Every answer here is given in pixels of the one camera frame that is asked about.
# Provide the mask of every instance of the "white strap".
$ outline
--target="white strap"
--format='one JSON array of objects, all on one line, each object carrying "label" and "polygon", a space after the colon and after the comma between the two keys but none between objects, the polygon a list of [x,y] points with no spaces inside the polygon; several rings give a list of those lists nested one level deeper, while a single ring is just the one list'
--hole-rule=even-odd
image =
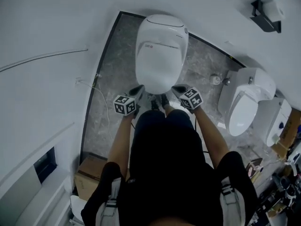
[{"label": "white strap", "polygon": [[95,226],[119,226],[119,212],[117,208],[117,196],[120,189],[121,178],[112,182],[111,195],[98,209],[95,217]]},{"label": "white strap", "polygon": [[222,181],[220,202],[224,226],[244,226],[246,223],[245,200],[242,194],[231,186],[229,177]]}]

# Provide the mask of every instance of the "toilet seat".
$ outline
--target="toilet seat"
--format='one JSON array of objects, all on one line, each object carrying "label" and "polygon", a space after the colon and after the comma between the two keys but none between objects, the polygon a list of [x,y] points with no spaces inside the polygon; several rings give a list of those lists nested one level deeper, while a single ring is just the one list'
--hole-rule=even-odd
[{"label": "toilet seat", "polygon": [[168,92],[177,82],[182,70],[179,48],[145,42],[136,59],[136,78],[152,94]]},{"label": "toilet seat", "polygon": [[239,136],[252,124],[258,103],[241,91],[235,98],[230,111],[225,116],[225,125],[232,136]]}]

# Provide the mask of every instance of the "gray marble tile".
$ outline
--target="gray marble tile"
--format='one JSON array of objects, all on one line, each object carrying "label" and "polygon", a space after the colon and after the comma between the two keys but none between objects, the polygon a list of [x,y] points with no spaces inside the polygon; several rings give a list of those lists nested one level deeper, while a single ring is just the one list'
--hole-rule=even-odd
[{"label": "gray marble tile", "polygon": [[[96,84],[96,87],[102,91],[108,105],[112,138],[115,137],[121,121],[121,116],[114,112],[112,102],[118,94],[138,85],[135,76],[135,44],[141,22],[141,18],[126,15],[121,16],[100,70],[102,77],[98,79]],[[263,158],[263,165],[266,165],[266,167],[264,167],[261,176],[254,184],[255,187],[259,186],[257,192],[260,193],[269,183],[271,174],[282,165],[280,162],[271,163],[277,161],[277,156],[254,136],[252,128],[249,128],[238,137],[233,137],[227,133],[224,119],[217,110],[222,84],[213,86],[209,82],[210,75],[213,73],[219,75],[221,78],[225,78],[228,70],[237,71],[240,68],[240,65],[224,54],[190,37],[186,60],[177,83],[187,83],[199,89],[204,100],[203,109],[224,136],[229,148],[243,155],[245,165],[248,164],[249,159],[252,160],[257,157],[249,147]],[[108,133],[109,121],[107,119],[107,109],[103,96],[97,91],[94,92],[87,121],[83,150],[84,152],[92,152],[107,157],[112,140]],[[168,92],[167,96],[172,106],[183,109],[171,91]],[[143,112],[151,108],[146,96],[143,97],[140,106],[141,109],[137,119]],[[190,118],[194,124],[195,116],[190,114]],[[133,133],[134,130],[132,129],[131,141],[133,140]],[[203,149],[206,151],[205,143],[203,143]],[[205,158],[211,164],[208,154],[205,154]]]}]

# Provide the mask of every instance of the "shoe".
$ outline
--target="shoe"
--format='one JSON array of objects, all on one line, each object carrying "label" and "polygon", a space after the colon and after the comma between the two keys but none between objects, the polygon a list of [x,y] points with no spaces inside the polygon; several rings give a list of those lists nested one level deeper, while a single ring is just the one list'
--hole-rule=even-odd
[{"label": "shoe", "polygon": [[166,105],[169,105],[169,100],[168,100],[166,94],[161,94],[160,99],[161,99],[161,105],[162,105],[163,109]]},{"label": "shoe", "polygon": [[160,110],[155,95],[153,95],[153,94],[148,94],[148,95],[147,95],[147,99],[148,99],[148,101],[149,101],[150,104],[151,104],[151,109],[152,109],[152,110],[157,110],[157,111]]}]

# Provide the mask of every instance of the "fiducial marker cube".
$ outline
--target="fiducial marker cube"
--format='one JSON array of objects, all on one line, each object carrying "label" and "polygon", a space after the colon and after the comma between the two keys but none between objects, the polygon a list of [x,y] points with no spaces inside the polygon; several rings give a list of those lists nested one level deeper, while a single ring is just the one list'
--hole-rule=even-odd
[{"label": "fiducial marker cube", "polygon": [[129,115],[136,110],[135,99],[126,96],[117,96],[114,99],[115,112],[121,115]]},{"label": "fiducial marker cube", "polygon": [[200,92],[195,87],[192,87],[179,97],[179,101],[186,109],[194,110],[203,103],[203,98]]}]

